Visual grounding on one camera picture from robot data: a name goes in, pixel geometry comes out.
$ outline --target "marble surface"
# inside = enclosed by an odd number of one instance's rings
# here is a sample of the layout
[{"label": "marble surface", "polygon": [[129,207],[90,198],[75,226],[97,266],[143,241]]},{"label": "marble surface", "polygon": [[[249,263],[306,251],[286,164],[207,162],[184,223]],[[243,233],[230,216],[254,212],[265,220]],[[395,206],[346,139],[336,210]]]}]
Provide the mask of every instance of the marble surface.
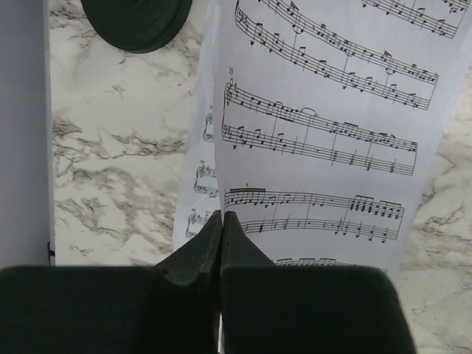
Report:
[{"label": "marble surface", "polygon": [[[130,55],[79,0],[50,0],[57,264],[151,265],[172,251],[207,2],[165,48]],[[395,283],[420,354],[472,354],[472,77]]]}]

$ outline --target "gray wall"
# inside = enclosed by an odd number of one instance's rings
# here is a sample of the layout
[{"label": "gray wall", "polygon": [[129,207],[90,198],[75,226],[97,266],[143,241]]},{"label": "gray wall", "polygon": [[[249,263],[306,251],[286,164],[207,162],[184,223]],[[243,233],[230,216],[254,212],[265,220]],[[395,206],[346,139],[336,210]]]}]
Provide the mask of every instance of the gray wall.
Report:
[{"label": "gray wall", "polygon": [[0,268],[48,261],[52,222],[46,3],[0,0]]}]

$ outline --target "sheet music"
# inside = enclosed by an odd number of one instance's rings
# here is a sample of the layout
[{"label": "sheet music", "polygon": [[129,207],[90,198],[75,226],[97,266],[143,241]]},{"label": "sheet music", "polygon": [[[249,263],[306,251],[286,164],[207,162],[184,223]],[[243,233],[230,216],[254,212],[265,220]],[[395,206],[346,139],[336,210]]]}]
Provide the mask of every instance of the sheet music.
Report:
[{"label": "sheet music", "polygon": [[197,235],[211,214],[220,209],[212,120],[214,6],[215,0],[211,0],[206,17],[205,38],[201,45],[200,66],[195,87],[195,112],[187,138],[184,172],[174,216],[174,250]]},{"label": "sheet music", "polygon": [[215,194],[216,174],[221,208],[275,263],[394,274],[471,59],[468,7],[220,0],[216,169],[198,185]]}]

